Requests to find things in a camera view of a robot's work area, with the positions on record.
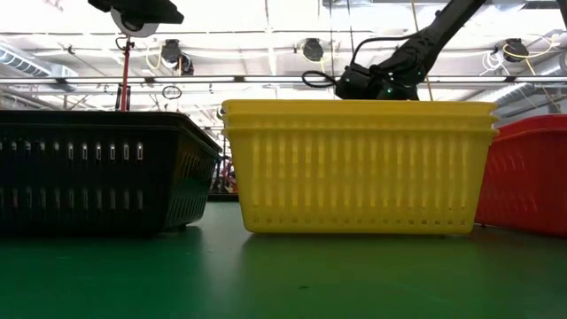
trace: green floor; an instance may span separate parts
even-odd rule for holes
[[[0,318],[567,318],[567,240],[251,236],[233,203],[184,233],[0,240]]]

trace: plastic basket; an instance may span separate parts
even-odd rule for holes
[[[472,229],[493,105],[255,100],[223,109],[252,232]],[[454,125],[467,118],[467,128]]]
[[[477,222],[567,236],[567,115],[501,128],[489,149]]]
[[[184,115],[0,115],[2,235],[145,235],[204,212],[220,148]]]

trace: yellow basket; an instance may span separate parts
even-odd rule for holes
[[[468,233],[496,132],[493,108],[227,101],[225,134],[245,227],[260,233]]]

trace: red basket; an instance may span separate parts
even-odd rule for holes
[[[476,222],[567,237],[567,115],[500,131],[488,152]]]

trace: black basket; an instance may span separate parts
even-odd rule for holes
[[[0,112],[0,235],[195,222],[221,148],[177,113]]]

